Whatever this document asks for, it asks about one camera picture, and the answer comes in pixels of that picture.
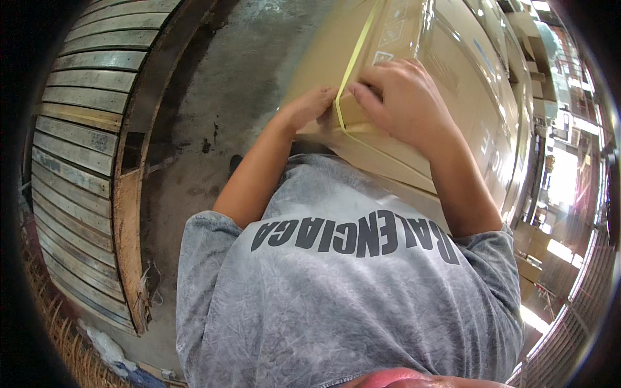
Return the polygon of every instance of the acid wash t-shirt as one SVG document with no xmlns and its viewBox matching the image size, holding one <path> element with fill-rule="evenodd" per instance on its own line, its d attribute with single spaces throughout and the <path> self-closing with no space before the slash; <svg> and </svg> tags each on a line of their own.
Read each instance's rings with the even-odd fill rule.
<svg viewBox="0 0 621 388">
<path fill-rule="evenodd" d="M 335 156 L 290 158 L 245 230 L 190 218 L 178 276 L 192 388 L 338 387 L 394 367 L 505 381 L 524 342 L 506 226 L 451 239 Z"/>
</svg>

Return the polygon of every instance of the person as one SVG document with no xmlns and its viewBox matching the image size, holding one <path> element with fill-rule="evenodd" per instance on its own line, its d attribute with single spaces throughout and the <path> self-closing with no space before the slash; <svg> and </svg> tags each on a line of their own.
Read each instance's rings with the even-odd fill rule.
<svg viewBox="0 0 621 388">
<path fill-rule="evenodd" d="M 510 376 L 524 342 L 513 239 L 466 141 L 417 60 L 359 81 L 349 90 L 369 120 L 429 160 L 452 237 L 337 156 L 288 158 L 337 95 L 308 91 L 186 224 L 176 324 L 190 387 L 500 387 Z"/>
</svg>

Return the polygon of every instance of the lip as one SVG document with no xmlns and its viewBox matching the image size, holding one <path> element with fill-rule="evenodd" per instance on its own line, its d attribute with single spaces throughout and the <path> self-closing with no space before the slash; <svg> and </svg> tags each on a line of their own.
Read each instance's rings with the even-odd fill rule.
<svg viewBox="0 0 621 388">
<path fill-rule="evenodd" d="M 369 377 L 364 379 L 356 388 L 384 388 L 388 384 L 392 384 L 399 380 L 421 380 L 431 381 L 431 378 L 421 372 L 413 371 L 407 368 L 384 369 L 371 373 Z"/>
</svg>

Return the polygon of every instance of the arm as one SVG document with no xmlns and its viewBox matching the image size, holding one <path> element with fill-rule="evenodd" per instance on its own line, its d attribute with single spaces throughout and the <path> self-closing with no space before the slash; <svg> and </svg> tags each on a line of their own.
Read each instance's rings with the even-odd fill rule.
<svg viewBox="0 0 621 388">
<path fill-rule="evenodd" d="M 415 59 L 365 68 L 350 91 L 371 121 L 429 160 L 454 237 L 500 230 L 502 220 L 461 131 L 425 68 Z M 382 93 L 380 100 L 367 86 Z"/>
<path fill-rule="evenodd" d="M 280 109 L 243 157 L 213 210 L 240 228 L 259 221 L 287 164 L 296 132 L 324 113 L 336 95 L 334 88 L 316 87 Z"/>
</svg>

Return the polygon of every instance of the concrete floor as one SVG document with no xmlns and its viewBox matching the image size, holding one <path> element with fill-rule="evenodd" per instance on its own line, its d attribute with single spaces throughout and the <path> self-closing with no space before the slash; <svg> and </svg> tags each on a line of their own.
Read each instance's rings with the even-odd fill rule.
<svg viewBox="0 0 621 388">
<path fill-rule="evenodd" d="M 143 186 L 141 233 L 143 259 L 152 260 L 161 271 L 162 303 L 152 306 L 153 320 L 141 338 L 86 319 L 110 334 L 132 361 L 183 375 L 175 350 L 175 300 L 184 224 L 193 214 L 211 209 L 227 181 L 231 156 L 246 153 L 276 112 L 332 4 L 333 0 L 241 0 L 228 25 L 210 38 L 191 78 L 188 75 L 178 109 L 160 123 L 163 133 L 156 136 L 152 152 L 173 154 L 175 161 L 152 173 Z M 201 49 L 195 44 L 189 55 L 202 55 Z M 158 277 L 154 273 L 152 283 Z"/>
</svg>

